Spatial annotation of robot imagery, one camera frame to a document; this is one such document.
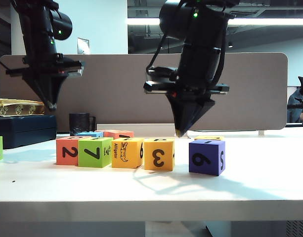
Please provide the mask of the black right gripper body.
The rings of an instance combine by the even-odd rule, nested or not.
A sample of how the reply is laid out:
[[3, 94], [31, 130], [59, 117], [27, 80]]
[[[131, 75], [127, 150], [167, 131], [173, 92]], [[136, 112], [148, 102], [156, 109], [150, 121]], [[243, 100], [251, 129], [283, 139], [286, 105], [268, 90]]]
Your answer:
[[214, 86], [208, 86], [207, 88], [191, 88], [191, 87], [180, 87], [176, 81], [170, 81], [169, 79], [161, 80], [148, 80], [144, 83], [144, 91], [147, 94], [165, 94], [172, 97], [177, 95], [194, 95], [198, 97], [206, 96], [211, 97], [212, 95], [225, 95], [229, 92], [229, 86], [224, 83], [218, 83]]

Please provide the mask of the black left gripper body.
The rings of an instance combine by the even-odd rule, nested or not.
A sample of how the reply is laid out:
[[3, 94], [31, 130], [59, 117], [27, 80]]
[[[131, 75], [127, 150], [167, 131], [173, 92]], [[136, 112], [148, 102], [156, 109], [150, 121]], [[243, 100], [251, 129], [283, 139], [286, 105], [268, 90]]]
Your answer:
[[27, 67], [6, 69], [5, 73], [11, 77], [27, 76], [28, 74], [64, 78], [81, 77], [85, 66], [83, 61], [72, 60], [62, 53], [44, 56], [39, 60], [33, 60], [26, 55], [22, 58], [22, 62]]

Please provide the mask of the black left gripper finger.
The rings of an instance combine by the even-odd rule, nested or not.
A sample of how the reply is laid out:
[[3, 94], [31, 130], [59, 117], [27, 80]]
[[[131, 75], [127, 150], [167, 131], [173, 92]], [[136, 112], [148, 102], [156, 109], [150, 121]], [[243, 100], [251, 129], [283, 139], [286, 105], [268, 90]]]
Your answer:
[[39, 96], [44, 105], [49, 110], [52, 110], [52, 95], [50, 92], [50, 78], [49, 77], [29, 77], [23, 76], [23, 80], [27, 85]]
[[50, 110], [55, 111], [57, 109], [57, 101], [60, 93], [61, 86], [64, 82], [64, 80], [67, 77], [65, 76], [55, 76], [51, 77], [51, 86], [50, 86], [50, 93], [51, 93], [51, 99], [50, 99]]

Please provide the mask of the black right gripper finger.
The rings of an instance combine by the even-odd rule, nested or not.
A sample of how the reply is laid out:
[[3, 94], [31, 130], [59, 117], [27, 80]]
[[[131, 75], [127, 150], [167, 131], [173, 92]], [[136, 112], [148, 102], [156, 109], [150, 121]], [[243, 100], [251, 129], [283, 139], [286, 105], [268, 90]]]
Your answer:
[[175, 133], [181, 137], [186, 133], [188, 127], [187, 103], [171, 95], [167, 95], [167, 99], [173, 113]]
[[183, 112], [183, 134], [185, 134], [214, 105], [215, 101], [212, 99], [200, 99], [186, 103]]

